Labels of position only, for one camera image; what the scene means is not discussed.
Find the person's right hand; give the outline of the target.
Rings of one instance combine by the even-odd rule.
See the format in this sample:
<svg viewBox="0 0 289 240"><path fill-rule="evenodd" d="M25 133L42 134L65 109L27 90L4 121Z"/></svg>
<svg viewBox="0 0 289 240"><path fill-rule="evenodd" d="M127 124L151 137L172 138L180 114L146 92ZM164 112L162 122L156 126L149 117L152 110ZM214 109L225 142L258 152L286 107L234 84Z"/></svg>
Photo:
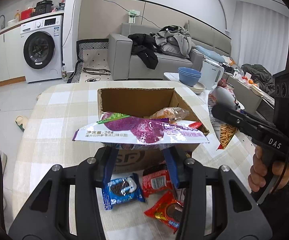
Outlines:
<svg viewBox="0 0 289 240"><path fill-rule="evenodd" d="M255 147L255 154L253 155L253 165L250 168L250 174L247 178L249 187L253 192L258 192L259 189L263 188L266 185L265 176L268 172L267 167L262 162L263 150L260 146ZM283 172L285 163L276 161L272 166L272 173L276 176L281 176ZM289 181L289 164L287 165L286 171L281 179L280 184L277 186L277 189L281 189L287 185Z"/></svg>

